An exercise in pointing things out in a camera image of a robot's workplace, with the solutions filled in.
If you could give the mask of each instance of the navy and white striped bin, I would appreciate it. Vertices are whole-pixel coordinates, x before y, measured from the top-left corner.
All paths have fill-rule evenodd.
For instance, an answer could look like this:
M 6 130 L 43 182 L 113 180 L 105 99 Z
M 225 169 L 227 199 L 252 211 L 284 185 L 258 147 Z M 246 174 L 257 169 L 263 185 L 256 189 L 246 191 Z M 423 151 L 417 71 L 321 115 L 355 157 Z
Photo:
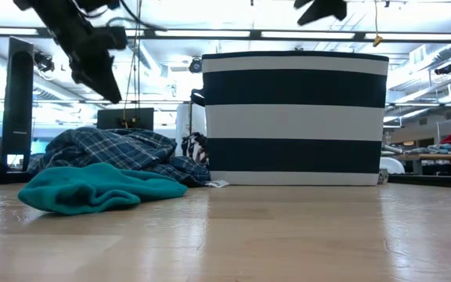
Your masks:
M 204 55 L 212 180 L 377 185 L 387 74 L 366 54 Z

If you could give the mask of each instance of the blue plaid fabric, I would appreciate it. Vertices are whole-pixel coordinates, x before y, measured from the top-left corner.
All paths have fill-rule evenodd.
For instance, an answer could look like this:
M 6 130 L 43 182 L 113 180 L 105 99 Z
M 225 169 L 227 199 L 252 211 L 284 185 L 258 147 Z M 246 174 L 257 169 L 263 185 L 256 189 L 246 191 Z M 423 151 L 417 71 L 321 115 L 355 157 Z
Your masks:
M 29 173 L 45 168 L 105 162 L 119 169 L 143 170 L 172 177 L 187 186 L 210 180 L 208 169 L 189 157 L 173 157 L 177 144 L 167 137 L 142 129 L 78 128 L 63 132 L 34 155 Z

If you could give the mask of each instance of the teal cloth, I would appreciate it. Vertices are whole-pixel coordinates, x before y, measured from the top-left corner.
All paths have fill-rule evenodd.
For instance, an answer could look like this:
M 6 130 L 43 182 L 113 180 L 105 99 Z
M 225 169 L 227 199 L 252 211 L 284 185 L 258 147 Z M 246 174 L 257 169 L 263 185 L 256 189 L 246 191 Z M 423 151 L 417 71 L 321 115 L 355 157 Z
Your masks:
M 80 215 L 181 197 L 186 191 L 186 186 L 166 176 L 100 163 L 48 168 L 36 175 L 18 198 L 42 211 Z

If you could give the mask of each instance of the tall black speaker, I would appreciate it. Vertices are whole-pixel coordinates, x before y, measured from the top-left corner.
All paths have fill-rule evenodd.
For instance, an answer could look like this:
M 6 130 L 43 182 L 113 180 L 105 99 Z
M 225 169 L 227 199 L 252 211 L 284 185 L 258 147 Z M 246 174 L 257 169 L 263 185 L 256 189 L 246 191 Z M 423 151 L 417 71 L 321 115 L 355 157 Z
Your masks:
M 34 46 L 10 38 L 1 160 L 6 164 L 9 154 L 23 155 L 24 171 L 31 155 L 33 75 Z

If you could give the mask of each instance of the computer monitor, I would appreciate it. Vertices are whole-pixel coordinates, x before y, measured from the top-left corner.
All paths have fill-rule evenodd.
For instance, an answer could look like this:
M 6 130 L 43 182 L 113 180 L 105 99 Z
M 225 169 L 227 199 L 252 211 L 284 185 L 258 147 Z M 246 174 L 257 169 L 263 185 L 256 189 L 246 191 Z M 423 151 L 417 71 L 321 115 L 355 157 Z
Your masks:
M 124 117 L 129 128 L 154 130 L 154 108 L 126 109 Z M 99 110 L 97 114 L 98 129 L 125 128 L 123 125 L 123 109 Z

